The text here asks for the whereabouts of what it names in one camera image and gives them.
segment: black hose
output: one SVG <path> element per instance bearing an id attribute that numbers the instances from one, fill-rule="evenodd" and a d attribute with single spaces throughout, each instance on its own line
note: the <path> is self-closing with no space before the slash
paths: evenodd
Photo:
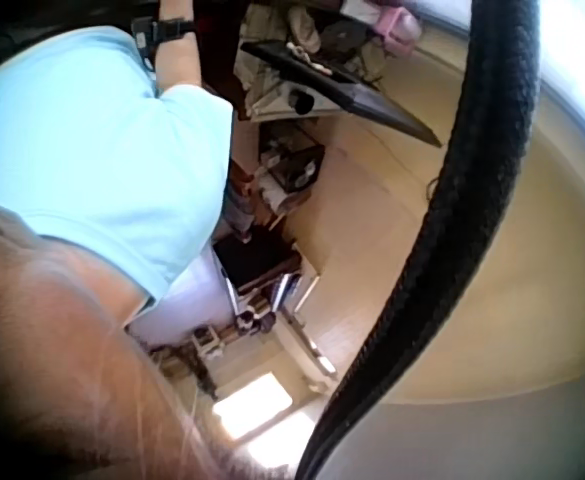
<path id="1" fill-rule="evenodd" d="M 310 438 L 296 480 L 316 478 L 463 295 L 509 203 L 538 88 L 538 0 L 474 0 L 461 99 L 434 196 L 394 290 Z"/>

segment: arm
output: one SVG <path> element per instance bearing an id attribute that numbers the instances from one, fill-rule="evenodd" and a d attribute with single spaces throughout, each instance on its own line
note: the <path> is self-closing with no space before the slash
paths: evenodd
<path id="1" fill-rule="evenodd" d="M 192 0 L 161 0 L 159 18 L 194 19 Z M 162 91 L 175 85 L 201 85 L 199 49 L 194 33 L 159 46 L 156 54 L 156 77 Z"/>

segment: white wall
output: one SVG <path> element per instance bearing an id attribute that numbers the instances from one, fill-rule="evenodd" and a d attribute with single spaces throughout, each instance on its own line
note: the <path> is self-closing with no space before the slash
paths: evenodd
<path id="1" fill-rule="evenodd" d="M 318 480 L 585 479 L 585 376 L 455 405 L 379 405 Z"/>

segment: black wristwatch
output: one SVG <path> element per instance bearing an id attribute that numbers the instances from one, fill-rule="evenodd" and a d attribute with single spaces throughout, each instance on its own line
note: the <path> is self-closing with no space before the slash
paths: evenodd
<path id="1" fill-rule="evenodd" d="M 140 17 L 132 20 L 132 35 L 136 48 L 150 70 L 154 70 L 154 57 L 159 45 L 180 40 L 190 32 L 196 33 L 196 25 L 192 20 L 185 18 L 157 20 L 154 17 Z"/>

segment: person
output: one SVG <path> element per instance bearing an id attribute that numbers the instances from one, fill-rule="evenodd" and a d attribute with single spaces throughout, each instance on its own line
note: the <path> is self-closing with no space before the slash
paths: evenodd
<path id="1" fill-rule="evenodd" d="M 211 447 L 122 328 L 208 240 L 231 122 L 193 33 L 161 44 L 156 80 L 113 27 L 0 66 L 1 478 L 280 476 Z"/>

